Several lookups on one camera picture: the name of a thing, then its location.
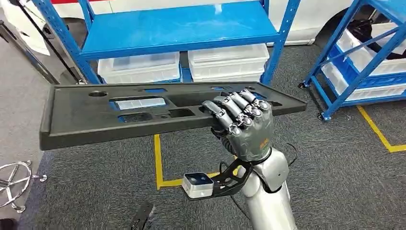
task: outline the cutout in panel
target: cutout in panel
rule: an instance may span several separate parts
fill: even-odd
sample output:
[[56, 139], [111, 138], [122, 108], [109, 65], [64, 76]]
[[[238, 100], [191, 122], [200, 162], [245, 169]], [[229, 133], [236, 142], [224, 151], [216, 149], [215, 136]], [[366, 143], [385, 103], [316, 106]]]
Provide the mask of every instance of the cutout in panel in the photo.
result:
[[221, 92], [192, 92], [179, 95], [170, 95], [168, 99], [177, 107], [197, 106], [202, 105], [204, 101], [213, 100], [216, 96], [220, 96]]
[[116, 108], [114, 110], [149, 108], [166, 105], [165, 99], [162, 97], [117, 99], [110, 100], [110, 103], [111, 102], [114, 103]]
[[281, 103], [279, 103], [279, 102], [268, 102], [268, 103], [270, 103], [272, 106], [282, 106], [282, 104]]
[[221, 87], [221, 86], [214, 86], [214, 87], [211, 87], [212, 88], [212, 90], [223, 90], [224, 88], [223, 87]]
[[104, 97], [107, 96], [107, 92], [104, 91], [92, 91], [89, 93], [90, 97]]
[[190, 109], [171, 109], [169, 110], [170, 117], [184, 117], [184, 116], [194, 116], [194, 113]]
[[124, 115], [118, 116], [118, 119], [124, 123], [143, 122], [143, 121], [152, 120], [152, 115], [149, 113], [124, 114]]
[[157, 92], [166, 92], [167, 90], [163, 88], [158, 88], [158, 89], [145, 89], [145, 92], [152, 92], [152, 93], [157, 93]]
[[251, 92], [258, 100], [266, 100], [265, 96], [262, 96], [261, 94], [257, 92]]

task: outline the gray robotic hand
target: gray robotic hand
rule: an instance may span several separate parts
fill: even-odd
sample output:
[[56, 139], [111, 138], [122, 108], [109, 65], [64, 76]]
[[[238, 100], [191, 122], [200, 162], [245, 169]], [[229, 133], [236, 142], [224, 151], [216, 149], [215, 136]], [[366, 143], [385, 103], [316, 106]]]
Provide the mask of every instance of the gray robotic hand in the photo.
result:
[[260, 161], [271, 150], [273, 131], [271, 105], [248, 90], [217, 96], [203, 106], [218, 120], [215, 135], [228, 151], [243, 161]]

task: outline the white vehicle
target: white vehicle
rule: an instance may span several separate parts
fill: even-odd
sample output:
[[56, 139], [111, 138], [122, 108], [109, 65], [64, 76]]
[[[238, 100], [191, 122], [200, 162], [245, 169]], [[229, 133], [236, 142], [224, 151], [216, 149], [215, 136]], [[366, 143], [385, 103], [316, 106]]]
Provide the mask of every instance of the white vehicle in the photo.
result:
[[[50, 55], [45, 42], [20, 8], [10, 0], [0, 0], [7, 20], [16, 27], [27, 45], [39, 53]], [[95, 14], [203, 5], [244, 0], [90, 0]], [[77, 0], [51, 0], [59, 16], [71, 22], [83, 20], [83, 13]], [[279, 29], [288, 0], [270, 0], [269, 18]], [[45, 33], [50, 34], [46, 21], [30, 0], [22, 0], [34, 21]], [[311, 45], [332, 17], [342, 14], [352, 0], [302, 0], [296, 13], [286, 45]]]

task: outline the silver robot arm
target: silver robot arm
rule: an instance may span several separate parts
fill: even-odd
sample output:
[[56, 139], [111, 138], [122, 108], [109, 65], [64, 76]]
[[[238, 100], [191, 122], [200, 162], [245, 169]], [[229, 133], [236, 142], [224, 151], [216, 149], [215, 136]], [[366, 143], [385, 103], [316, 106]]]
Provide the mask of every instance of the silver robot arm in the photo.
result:
[[[296, 224], [286, 185], [289, 173], [285, 155], [270, 146], [273, 132], [271, 105], [248, 90], [215, 97], [203, 105], [221, 124], [219, 138], [238, 159], [250, 162], [253, 173], [241, 191], [256, 230], [294, 230]], [[238, 177], [246, 169], [240, 167]]]

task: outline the black tray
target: black tray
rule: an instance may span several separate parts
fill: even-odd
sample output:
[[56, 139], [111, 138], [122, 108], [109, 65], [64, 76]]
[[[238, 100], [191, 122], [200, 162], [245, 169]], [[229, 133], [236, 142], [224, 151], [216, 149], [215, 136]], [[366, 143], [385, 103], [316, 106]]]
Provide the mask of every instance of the black tray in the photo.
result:
[[[202, 102], [247, 88], [270, 102], [273, 115], [304, 111], [306, 103], [257, 82], [53, 86], [40, 129], [42, 150], [207, 127]], [[119, 110], [115, 101], [163, 98], [165, 106]]]

